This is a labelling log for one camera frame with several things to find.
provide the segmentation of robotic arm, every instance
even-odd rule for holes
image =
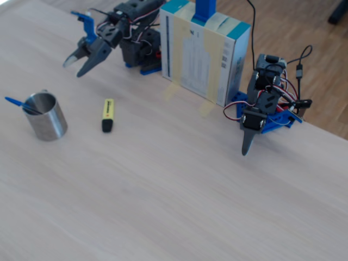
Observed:
[[[77,73],[77,77],[81,77],[106,60],[111,49],[120,44],[123,59],[128,65],[136,66],[145,62],[143,69],[151,69],[151,63],[156,60],[156,53],[159,52],[160,34],[150,28],[164,3],[164,0],[129,0],[121,3],[97,26],[96,33],[91,17],[71,12],[84,23],[87,36],[79,40],[78,48],[66,59],[63,67],[82,57],[88,57]]]
[[[282,84],[281,75],[287,68],[283,58],[260,54],[247,90],[247,103],[240,119],[240,129],[244,131],[242,154],[246,155],[256,134],[262,134],[281,126],[291,127],[293,122],[302,122],[302,116],[312,104],[312,100],[299,100],[292,96]],[[285,123],[277,123],[272,116],[279,115]]]

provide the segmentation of black cap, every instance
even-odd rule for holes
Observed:
[[[104,119],[102,120],[102,130],[103,132],[111,132],[111,129],[113,128],[113,120],[112,119]]]

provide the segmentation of yellow highlighter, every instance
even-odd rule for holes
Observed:
[[[102,130],[103,132],[111,132],[114,123],[114,99],[105,99]]]

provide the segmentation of blue pen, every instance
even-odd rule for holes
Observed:
[[[10,98],[10,97],[5,97],[5,99],[6,99],[7,101],[9,101],[9,102],[11,102],[11,103],[17,105],[17,106],[22,106],[22,107],[25,108],[26,110],[30,110],[30,111],[32,111],[32,112],[34,112],[34,113],[36,113],[36,114],[42,114],[42,113],[39,112],[38,110],[33,109],[32,107],[30,107],[29,105],[27,105],[27,104],[25,104],[25,103],[23,103],[23,102],[20,102],[20,101],[18,101],[18,100],[12,99],[12,98]]]

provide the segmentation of pointed gripper tip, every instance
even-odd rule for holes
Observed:
[[[78,59],[76,56],[70,56],[66,59],[66,61],[63,63],[63,67],[68,67],[69,65],[73,64],[76,62]]]

